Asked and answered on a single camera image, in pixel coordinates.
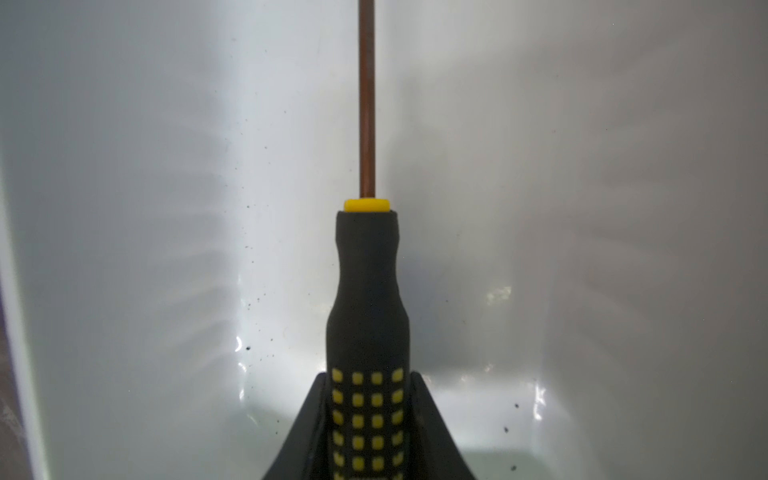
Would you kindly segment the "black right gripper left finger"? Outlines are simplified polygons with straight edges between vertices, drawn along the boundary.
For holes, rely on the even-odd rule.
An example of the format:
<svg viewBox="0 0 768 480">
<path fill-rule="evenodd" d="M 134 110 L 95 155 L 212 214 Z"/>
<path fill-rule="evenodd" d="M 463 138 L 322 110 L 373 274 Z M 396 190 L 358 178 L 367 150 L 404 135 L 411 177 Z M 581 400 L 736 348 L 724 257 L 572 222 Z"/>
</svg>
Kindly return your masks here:
<svg viewBox="0 0 768 480">
<path fill-rule="evenodd" d="M 328 480 L 325 373 L 316 376 L 264 480 Z"/>
</svg>

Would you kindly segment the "black yellow handled screwdriver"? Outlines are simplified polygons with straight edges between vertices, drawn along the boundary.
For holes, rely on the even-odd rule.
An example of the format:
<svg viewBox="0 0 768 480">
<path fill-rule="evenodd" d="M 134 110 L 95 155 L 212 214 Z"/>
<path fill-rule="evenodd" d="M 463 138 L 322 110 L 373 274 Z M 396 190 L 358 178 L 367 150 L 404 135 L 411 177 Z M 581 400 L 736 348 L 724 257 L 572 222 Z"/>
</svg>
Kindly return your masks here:
<svg viewBox="0 0 768 480">
<path fill-rule="evenodd" d="M 399 227 L 376 195 L 375 5 L 360 1 L 359 195 L 336 217 L 339 284 L 326 327 L 328 458 L 334 479 L 404 479 L 409 320 L 399 295 Z"/>
</svg>

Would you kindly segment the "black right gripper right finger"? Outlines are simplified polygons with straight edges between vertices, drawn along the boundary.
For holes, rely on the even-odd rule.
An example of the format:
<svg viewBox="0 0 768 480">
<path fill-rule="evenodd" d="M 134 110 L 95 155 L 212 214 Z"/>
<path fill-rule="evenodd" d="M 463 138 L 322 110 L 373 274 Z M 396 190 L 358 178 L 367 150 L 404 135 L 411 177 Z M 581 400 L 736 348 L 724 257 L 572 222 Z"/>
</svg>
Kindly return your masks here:
<svg viewBox="0 0 768 480">
<path fill-rule="evenodd" d="M 410 374 L 408 478 L 474 480 L 419 372 Z"/>
</svg>

